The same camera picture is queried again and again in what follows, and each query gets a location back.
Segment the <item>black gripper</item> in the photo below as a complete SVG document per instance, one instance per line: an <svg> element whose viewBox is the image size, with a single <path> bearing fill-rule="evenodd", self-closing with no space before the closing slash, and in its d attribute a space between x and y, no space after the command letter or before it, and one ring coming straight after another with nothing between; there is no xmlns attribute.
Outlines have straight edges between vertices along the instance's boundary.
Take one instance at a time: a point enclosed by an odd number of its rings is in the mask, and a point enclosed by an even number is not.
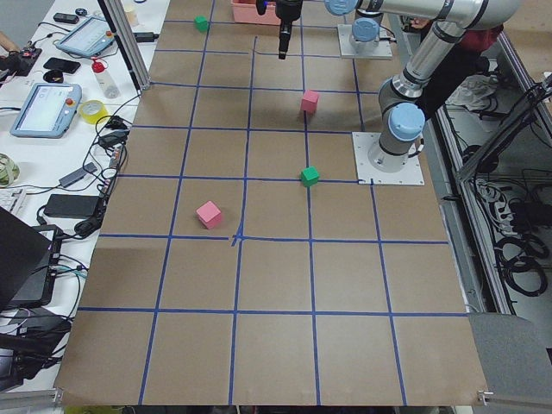
<svg viewBox="0 0 552 414"><path fill-rule="evenodd" d="M301 0L276 0L275 13L279 25L279 59L285 60L292 37L292 22L301 16Z"/></svg>

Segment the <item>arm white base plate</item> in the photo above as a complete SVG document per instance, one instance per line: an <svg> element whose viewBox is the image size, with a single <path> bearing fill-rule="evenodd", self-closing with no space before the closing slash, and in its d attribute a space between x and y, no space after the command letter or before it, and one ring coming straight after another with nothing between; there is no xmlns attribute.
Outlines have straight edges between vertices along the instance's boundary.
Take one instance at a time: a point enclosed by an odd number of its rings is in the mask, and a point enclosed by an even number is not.
<svg viewBox="0 0 552 414"><path fill-rule="evenodd" d="M353 37L351 24L339 24L337 31L340 53L344 59L390 60L392 58L390 41L382 37L368 42L357 41ZM385 30L380 28L379 34L382 36L384 33Z"/></svg>
<svg viewBox="0 0 552 414"><path fill-rule="evenodd" d="M353 150L360 185L424 185L423 172L412 144L404 155L390 155L380 147L380 133L353 132Z"/></svg>

